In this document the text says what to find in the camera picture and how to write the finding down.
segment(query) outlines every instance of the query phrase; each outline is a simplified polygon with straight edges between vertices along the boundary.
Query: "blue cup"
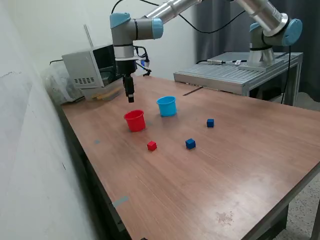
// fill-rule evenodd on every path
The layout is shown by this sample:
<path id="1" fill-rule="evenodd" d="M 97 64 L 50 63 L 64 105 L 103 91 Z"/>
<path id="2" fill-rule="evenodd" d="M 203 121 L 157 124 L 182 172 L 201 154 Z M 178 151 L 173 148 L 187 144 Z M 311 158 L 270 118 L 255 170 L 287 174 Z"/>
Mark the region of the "blue cup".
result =
<path id="1" fill-rule="evenodd" d="M 177 113 L 175 96 L 161 97 L 156 101 L 156 103 L 159 106 L 161 117 L 170 117 Z"/>

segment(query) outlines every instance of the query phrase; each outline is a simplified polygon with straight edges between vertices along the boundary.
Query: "red cube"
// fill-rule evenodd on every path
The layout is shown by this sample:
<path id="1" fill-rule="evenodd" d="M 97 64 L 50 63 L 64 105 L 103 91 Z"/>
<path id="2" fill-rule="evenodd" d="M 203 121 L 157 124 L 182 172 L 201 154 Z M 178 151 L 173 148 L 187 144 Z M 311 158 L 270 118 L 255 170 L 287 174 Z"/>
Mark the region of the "red cube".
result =
<path id="1" fill-rule="evenodd" d="M 149 151 L 154 151 L 157 148 L 157 144 L 154 141 L 151 141 L 147 144 L 147 147 Z"/>

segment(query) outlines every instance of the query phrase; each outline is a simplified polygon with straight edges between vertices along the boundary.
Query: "blue cube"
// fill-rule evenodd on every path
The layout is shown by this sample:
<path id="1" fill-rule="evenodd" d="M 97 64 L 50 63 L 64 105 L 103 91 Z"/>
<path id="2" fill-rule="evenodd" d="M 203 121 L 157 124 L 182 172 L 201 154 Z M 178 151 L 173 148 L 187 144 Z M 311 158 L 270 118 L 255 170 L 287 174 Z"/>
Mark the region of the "blue cube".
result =
<path id="1" fill-rule="evenodd" d="M 189 140 L 185 141 L 185 145 L 187 149 L 194 149 L 196 147 L 196 141 L 190 138 Z"/>
<path id="2" fill-rule="evenodd" d="M 209 118 L 209 119 L 206 121 L 206 126 L 207 126 L 208 128 L 213 128 L 213 127 L 215 126 L 215 120 Z"/>

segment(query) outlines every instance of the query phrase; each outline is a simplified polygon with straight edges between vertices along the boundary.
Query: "robotic arm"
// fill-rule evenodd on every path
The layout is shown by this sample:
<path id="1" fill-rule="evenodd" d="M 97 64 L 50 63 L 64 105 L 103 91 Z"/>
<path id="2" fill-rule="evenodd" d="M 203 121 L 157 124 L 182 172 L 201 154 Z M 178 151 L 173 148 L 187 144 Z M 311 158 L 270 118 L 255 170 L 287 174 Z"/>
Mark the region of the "robotic arm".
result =
<path id="1" fill-rule="evenodd" d="M 229 0 L 236 2 L 256 23 L 250 26 L 251 43 L 248 65 L 272 64 L 272 46 L 290 46 L 300 37 L 302 22 L 280 13 L 268 0 Z M 110 16 L 116 67 L 123 75 L 123 84 L 129 103 L 134 102 L 136 71 L 133 41 L 159 39 L 164 24 L 202 0 L 169 0 L 142 18 L 132 19 L 129 13 L 113 13 Z"/>

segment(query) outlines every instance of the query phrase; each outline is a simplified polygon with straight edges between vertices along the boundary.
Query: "wooden table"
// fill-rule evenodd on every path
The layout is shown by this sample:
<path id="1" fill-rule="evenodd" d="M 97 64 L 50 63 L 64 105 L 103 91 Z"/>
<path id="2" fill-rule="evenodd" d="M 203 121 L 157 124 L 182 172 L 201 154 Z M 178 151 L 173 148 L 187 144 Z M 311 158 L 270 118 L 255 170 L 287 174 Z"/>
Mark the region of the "wooden table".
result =
<path id="1" fill-rule="evenodd" d="M 155 77 L 134 82 L 134 103 L 122 94 L 63 106 L 133 240 L 257 239 L 320 170 L 320 112 Z M 168 95 L 178 113 L 162 118 L 156 100 Z M 136 133 L 123 118 L 134 109 L 147 125 Z"/>

